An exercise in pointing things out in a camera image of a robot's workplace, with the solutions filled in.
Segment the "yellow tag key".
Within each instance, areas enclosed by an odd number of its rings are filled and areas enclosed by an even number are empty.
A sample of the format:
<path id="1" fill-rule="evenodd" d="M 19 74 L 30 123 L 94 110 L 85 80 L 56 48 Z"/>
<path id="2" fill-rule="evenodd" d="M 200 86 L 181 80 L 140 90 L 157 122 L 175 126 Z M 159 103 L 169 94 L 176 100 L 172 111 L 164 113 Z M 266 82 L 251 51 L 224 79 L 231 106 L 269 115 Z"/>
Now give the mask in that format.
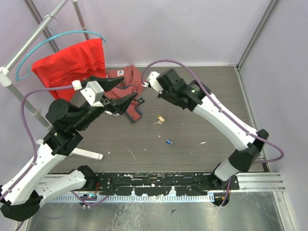
<path id="1" fill-rule="evenodd" d="M 154 124 L 161 125 L 161 124 L 163 124 L 165 122 L 165 119 L 162 116 L 159 115 L 157 118 L 158 118 L 158 121 L 154 122 Z"/>

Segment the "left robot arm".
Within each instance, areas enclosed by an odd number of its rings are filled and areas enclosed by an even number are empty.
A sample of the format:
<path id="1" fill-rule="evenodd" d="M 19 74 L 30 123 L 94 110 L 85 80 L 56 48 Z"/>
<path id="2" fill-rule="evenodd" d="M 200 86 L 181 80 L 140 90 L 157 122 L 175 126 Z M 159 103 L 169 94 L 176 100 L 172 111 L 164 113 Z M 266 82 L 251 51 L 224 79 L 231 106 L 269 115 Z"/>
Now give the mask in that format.
<path id="1" fill-rule="evenodd" d="M 41 185 L 41 180 L 61 161 L 74 153 L 82 141 L 81 131 L 105 111 L 124 114 L 137 97 L 132 92 L 119 99 L 109 99 L 105 93 L 123 79 L 90 77 L 75 80 L 66 89 L 78 90 L 85 98 L 81 106 L 65 99 L 53 101 L 46 114 L 52 128 L 40 145 L 33 145 L 34 155 L 20 172 L 0 188 L 0 208 L 4 217 L 25 221 L 57 196 L 78 189 L 90 191 L 97 185 L 97 175 L 87 165 L 79 166 L 68 175 Z"/>

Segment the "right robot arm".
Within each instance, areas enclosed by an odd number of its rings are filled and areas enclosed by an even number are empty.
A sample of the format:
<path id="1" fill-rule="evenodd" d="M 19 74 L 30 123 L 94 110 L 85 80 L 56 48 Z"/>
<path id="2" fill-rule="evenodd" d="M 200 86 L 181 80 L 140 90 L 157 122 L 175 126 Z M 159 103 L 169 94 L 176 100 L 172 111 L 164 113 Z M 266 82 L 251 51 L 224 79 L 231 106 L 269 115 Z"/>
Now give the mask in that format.
<path id="1" fill-rule="evenodd" d="M 204 84 L 196 80 L 187 84 L 174 69 L 161 74 L 152 72 L 147 79 L 158 93 L 158 98 L 206 119 L 235 147 L 235 151 L 210 175 L 209 183 L 215 189 L 223 189 L 233 175 L 250 169 L 269 136 L 266 130 L 256 130 L 247 125 L 222 105 Z"/>

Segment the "blue tag key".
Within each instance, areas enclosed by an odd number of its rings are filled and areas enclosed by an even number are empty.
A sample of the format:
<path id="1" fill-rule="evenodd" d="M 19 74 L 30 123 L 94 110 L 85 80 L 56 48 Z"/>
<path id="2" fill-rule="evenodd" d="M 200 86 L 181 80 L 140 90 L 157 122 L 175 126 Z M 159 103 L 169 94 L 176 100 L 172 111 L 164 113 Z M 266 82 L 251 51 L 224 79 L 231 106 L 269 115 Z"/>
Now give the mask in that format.
<path id="1" fill-rule="evenodd" d="M 175 141 L 170 140 L 170 139 L 166 139 L 166 143 L 169 144 L 169 145 L 175 145 L 176 144 Z"/>

